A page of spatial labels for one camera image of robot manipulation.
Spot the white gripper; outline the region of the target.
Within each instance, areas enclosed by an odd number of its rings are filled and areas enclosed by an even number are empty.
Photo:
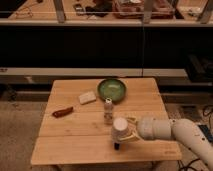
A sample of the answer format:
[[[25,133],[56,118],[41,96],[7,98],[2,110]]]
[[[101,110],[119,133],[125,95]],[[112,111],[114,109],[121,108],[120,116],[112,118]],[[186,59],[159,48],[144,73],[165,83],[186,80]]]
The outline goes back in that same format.
[[[144,140],[171,140],[171,123],[169,120],[159,120],[153,117],[145,117],[139,121],[135,117],[126,117],[127,121],[137,125],[138,135]],[[121,143],[133,142],[140,140],[135,132],[126,137],[121,137]]]

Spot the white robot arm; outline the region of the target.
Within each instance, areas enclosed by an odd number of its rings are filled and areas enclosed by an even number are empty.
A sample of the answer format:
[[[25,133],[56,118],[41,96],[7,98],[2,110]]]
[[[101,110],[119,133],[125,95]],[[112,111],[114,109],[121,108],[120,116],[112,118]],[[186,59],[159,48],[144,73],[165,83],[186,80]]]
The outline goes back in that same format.
[[[140,120],[128,118],[136,126],[130,135],[120,138],[121,142],[143,140],[175,140],[190,149],[213,171],[213,146],[200,128],[189,119],[156,119],[145,117]]]

